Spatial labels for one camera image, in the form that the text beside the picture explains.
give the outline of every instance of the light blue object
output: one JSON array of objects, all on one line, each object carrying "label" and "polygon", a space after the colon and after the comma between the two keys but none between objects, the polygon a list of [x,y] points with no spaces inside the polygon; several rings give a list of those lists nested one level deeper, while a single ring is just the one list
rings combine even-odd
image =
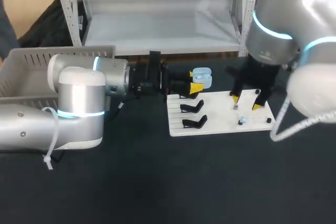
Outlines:
[{"label": "light blue object", "polygon": [[91,116],[99,116],[99,115],[104,115],[105,112],[98,112],[98,113],[83,113],[83,114],[79,114],[79,113],[70,113],[70,112],[64,112],[61,110],[57,111],[58,116],[61,116],[63,118],[70,118],[71,117],[78,117],[78,118],[89,118]]},{"label": "light blue object", "polygon": [[241,117],[241,119],[239,120],[242,124],[247,123],[247,119],[245,117]]},{"label": "light blue object", "polygon": [[324,38],[319,38],[311,43],[309,43],[305,49],[303,50],[303,56],[300,65],[306,64],[308,61],[308,51],[313,48],[314,46],[322,43],[328,43],[328,42],[336,42],[336,37],[324,37]]},{"label": "light blue object", "polygon": [[68,119],[76,118],[75,116],[63,115],[63,114],[60,114],[60,113],[57,113],[57,115],[61,118],[68,118]]},{"label": "light blue object", "polygon": [[212,71],[210,68],[195,68],[193,70],[193,83],[202,83],[203,89],[208,89],[212,85]]},{"label": "light blue object", "polygon": [[257,19],[257,15],[256,15],[256,12],[253,12],[253,19],[254,21],[256,22],[257,26],[263,30],[265,33],[273,36],[273,37],[276,37],[276,38],[279,38],[279,39],[293,39],[291,36],[289,36],[288,34],[280,34],[280,33],[276,33],[275,31],[272,31],[268,28],[266,28],[265,26],[263,26],[259,20]]},{"label": "light blue object", "polygon": [[93,70],[95,71],[97,69],[97,63],[98,63],[99,57],[97,56],[94,60],[95,61],[93,62]]}]

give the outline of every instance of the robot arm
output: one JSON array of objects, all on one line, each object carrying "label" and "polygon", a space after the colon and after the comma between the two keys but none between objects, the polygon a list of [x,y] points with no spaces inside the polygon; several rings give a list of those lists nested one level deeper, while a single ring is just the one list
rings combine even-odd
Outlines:
[{"label": "robot arm", "polygon": [[235,101],[243,84],[250,84],[261,89],[253,109],[262,107],[280,66],[300,48],[299,68],[287,86],[287,107],[290,101],[305,116],[336,109],[331,88],[336,85],[336,0],[258,0],[246,46],[249,55],[235,81]]},{"label": "robot arm", "polygon": [[139,61],[132,68],[123,59],[54,55],[47,79],[58,92],[56,118],[24,105],[0,105],[1,151],[47,151],[55,132],[53,150],[93,148],[102,141],[104,112],[109,110],[111,96],[133,93],[139,98],[161,93],[166,98],[175,91],[195,98],[203,89],[202,84],[191,83],[189,72],[169,72],[159,52],[151,52],[149,63]]}]

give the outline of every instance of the black cable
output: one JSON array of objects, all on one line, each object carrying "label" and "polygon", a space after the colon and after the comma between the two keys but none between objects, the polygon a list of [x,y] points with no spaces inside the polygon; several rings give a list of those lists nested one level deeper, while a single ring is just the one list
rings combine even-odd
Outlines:
[{"label": "black cable", "polygon": [[110,121],[113,121],[114,119],[116,119],[117,116],[119,115],[120,111],[121,111],[121,108],[125,105],[125,103],[127,103],[129,101],[132,101],[132,100],[135,100],[135,99],[138,99],[138,98],[137,97],[126,97],[126,98],[124,98],[121,101],[121,103],[119,104],[118,109],[113,114],[108,116],[107,122],[110,122]]},{"label": "black cable", "polygon": [[[30,154],[30,155],[47,155],[46,151],[39,150],[11,150],[11,151],[0,151],[0,154]],[[62,151],[58,158],[55,158],[53,155],[50,156],[51,160],[55,163],[59,163],[63,158],[65,151]]]}]

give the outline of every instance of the gray plastic bin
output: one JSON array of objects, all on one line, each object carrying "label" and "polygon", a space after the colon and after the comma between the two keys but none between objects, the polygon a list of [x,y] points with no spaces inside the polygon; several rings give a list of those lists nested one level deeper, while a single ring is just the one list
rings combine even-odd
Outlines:
[{"label": "gray plastic bin", "polygon": [[47,80],[48,63],[53,55],[114,58],[114,53],[114,46],[13,49],[0,69],[0,104],[56,109],[58,94],[51,91]]}]

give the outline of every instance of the black holder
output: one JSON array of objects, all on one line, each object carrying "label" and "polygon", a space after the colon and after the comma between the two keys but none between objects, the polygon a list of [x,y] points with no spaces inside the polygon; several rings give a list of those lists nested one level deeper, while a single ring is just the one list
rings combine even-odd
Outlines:
[{"label": "black holder", "polygon": [[195,107],[190,106],[190,105],[186,105],[186,104],[181,104],[180,109],[182,110],[182,113],[190,112],[190,113],[195,113],[196,114],[201,110],[203,105],[204,105],[204,101],[200,100],[198,105],[195,106]]},{"label": "black holder", "polygon": [[198,122],[185,119],[185,120],[182,120],[182,124],[184,128],[201,129],[206,123],[206,121],[208,121],[208,117],[204,115]]}]

